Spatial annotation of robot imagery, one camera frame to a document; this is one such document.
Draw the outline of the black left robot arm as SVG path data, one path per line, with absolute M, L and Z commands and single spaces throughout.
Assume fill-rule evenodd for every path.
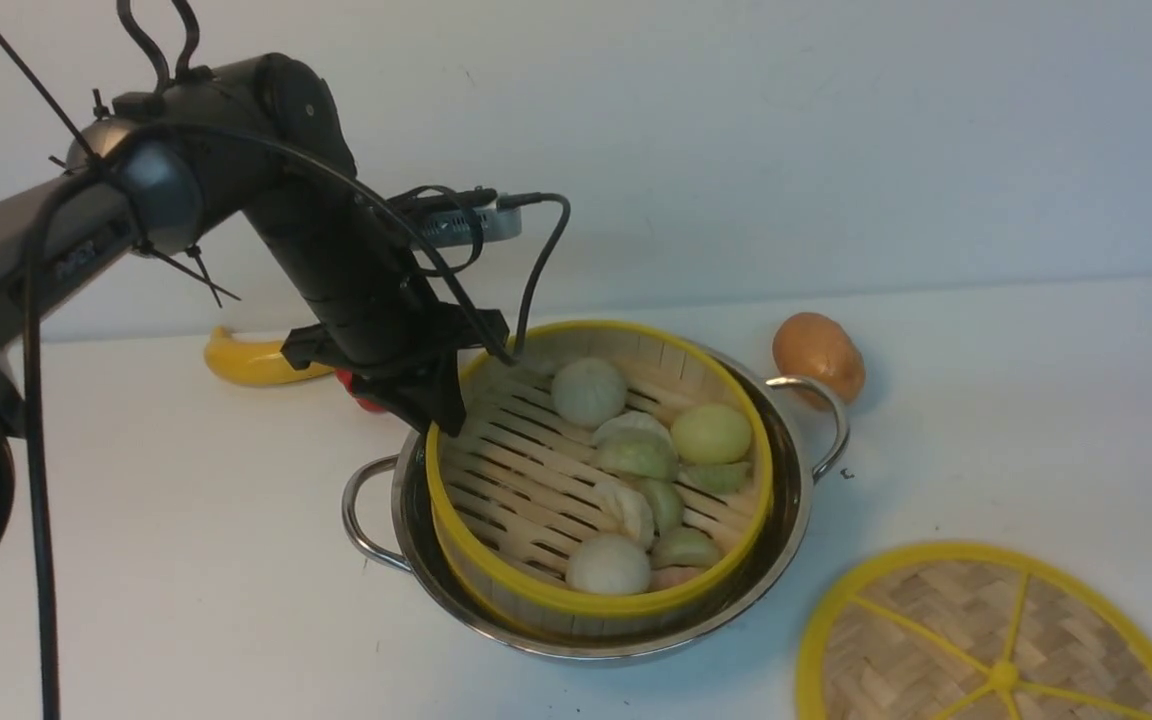
M 10 520 L 10 439 L 37 411 L 1 355 L 128 253 L 172 262 L 242 214 L 316 316 L 285 359 L 353 376 L 353 393 L 412 429 L 465 423 L 454 361 L 503 350 L 507 324 L 458 286 L 444 247 L 515 237 L 517 199 L 422 185 L 384 199 L 361 184 L 329 88 L 268 54 L 195 68 L 122 94 L 84 132 L 65 176 L 0 200 L 0 541 Z

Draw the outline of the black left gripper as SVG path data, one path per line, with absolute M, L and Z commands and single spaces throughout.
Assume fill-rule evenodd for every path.
M 376 401 L 417 432 L 457 435 L 467 423 L 460 354 L 505 341 L 502 311 L 438 301 L 376 323 L 319 323 L 294 328 L 282 356 L 294 369 L 321 364 L 376 382 Z

